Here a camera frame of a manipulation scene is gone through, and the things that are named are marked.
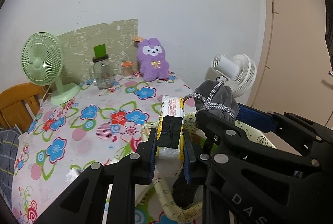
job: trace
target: fan base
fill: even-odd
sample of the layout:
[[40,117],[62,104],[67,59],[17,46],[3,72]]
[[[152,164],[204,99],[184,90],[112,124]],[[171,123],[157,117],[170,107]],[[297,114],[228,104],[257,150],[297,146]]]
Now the fan base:
[[61,105],[63,103],[66,103],[74,96],[76,96],[80,91],[80,87],[74,83],[66,84],[63,86],[63,88],[63,93],[58,93],[58,90],[56,90],[55,93],[51,95],[52,105]]

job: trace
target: plaid fabric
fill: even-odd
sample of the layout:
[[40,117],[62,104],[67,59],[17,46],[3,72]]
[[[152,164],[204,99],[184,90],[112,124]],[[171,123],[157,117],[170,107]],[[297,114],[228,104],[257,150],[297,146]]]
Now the plaid fabric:
[[0,194],[9,208],[12,208],[12,182],[19,135],[16,128],[0,129]]

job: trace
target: plush toy eye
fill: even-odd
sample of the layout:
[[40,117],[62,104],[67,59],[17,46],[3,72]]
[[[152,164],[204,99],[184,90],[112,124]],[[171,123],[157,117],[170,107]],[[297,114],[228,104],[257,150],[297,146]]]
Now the plush toy eye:
[[144,46],[142,48],[142,52],[145,54],[145,55],[148,55],[150,53],[150,47],[149,46]]
[[162,48],[160,46],[155,46],[154,49],[157,53],[162,53]]

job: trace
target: yellow bow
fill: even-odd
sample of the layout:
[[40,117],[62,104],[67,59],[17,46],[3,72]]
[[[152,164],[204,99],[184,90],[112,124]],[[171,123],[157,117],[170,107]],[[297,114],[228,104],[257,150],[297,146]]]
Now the yellow bow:
[[160,68],[160,67],[159,67],[159,64],[161,64],[161,61],[151,62],[150,64],[153,65],[154,68]]

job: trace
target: floral tablecloth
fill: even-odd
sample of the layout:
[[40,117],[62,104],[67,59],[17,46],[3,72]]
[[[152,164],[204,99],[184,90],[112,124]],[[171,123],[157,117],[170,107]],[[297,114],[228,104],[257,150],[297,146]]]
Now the floral tablecloth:
[[[79,86],[79,94],[61,106],[44,103],[19,138],[12,208],[20,223],[33,223],[66,189],[71,168],[82,171],[95,161],[107,165],[135,151],[142,125],[158,121],[162,95],[192,93],[173,72],[167,80],[150,83],[140,73],[131,79],[116,76],[114,86],[106,90],[92,82]],[[185,113],[194,110],[194,100],[186,101]],[[145,223],[139,212],[136,222]],[[164,219],[162,211],[156,214],[149,222]]]

